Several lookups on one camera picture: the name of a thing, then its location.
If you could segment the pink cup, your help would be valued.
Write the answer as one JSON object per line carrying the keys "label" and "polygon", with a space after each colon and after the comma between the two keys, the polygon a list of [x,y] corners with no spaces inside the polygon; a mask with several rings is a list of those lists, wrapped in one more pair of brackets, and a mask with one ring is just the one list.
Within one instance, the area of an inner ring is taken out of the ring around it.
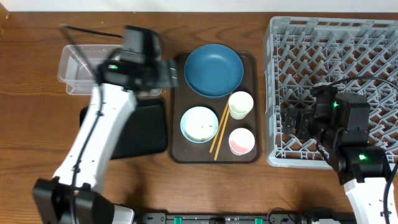
{"label": "pink cup", "polygon": [[251,152],[256,140],[253,133],[246,128],[238,128],[228,138],[229,148],[234,155],[242,156]]}

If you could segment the dark blue bowl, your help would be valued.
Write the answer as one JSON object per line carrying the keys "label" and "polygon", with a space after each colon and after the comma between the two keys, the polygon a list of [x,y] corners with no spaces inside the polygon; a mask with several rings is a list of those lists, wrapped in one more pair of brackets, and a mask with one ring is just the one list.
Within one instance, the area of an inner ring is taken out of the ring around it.
{"label": "dark blue bowl", "polygon": [[233,49],[220,44],[192,51],[184,64],[188,86],[201,96],[220,98],[233,92],[244,77],[244,65]]}

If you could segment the light blue bowl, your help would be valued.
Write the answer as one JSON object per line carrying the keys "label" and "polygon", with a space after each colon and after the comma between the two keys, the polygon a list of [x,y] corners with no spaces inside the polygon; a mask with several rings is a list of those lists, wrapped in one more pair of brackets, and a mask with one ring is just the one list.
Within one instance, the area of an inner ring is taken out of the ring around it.
{"label": "light blue bowl", "polygon": [[196,106],[187,110],[180,120],[183,136],[194,143],[204,143],[215,137],[219,128],[215,113],[204,106]]}

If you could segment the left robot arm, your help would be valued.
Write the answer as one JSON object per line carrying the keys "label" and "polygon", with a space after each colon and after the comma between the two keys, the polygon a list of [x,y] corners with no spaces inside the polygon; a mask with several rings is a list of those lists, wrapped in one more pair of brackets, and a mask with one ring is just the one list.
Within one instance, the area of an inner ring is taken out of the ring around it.
{"label": "left robot arm", "polygon": [[52,179],[38,179],[33,198],[42,223],[133,223],[133,209],[102,196],[109,162],[137,106],[135,92],[178,85],[174,60],[136,64],[106,59],[95,72],[90,105],[75,142]]}

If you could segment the cream white cup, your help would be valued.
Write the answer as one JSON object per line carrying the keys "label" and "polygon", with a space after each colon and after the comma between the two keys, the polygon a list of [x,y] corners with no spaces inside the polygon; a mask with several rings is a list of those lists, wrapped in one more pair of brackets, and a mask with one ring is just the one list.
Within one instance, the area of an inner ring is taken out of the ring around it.
{"label": "cream white cup", "polygon": [[243,119],[254,106],[252,96],[245,91],[233,93],[228,100],[229,114],[237,120]]}

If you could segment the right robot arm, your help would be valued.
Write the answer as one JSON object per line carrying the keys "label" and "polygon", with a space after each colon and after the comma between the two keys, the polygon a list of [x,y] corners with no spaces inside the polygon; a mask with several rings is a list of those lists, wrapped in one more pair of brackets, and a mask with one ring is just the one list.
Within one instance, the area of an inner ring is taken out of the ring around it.
{"label": "right robot arm", "polygon": [[368,142],[370,105],[365,96],[339,92],[334,86],[310,90],[311,109],[284,108],[282,132],[314,139],[322,156],[337,173],[357,223],[397,223],[391,167],[386,153]]}

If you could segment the rice pile with nuts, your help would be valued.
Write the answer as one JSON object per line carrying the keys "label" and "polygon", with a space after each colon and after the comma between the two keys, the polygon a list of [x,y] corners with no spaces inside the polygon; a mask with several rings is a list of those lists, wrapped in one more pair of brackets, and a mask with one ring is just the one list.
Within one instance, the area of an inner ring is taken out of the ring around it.
{"label": "rice pile with nuts", "polygon": [[191,140],[197,142],[203,142],[210,139],[214,130],[212,121],[189,118],[185,123],[185,133]]}

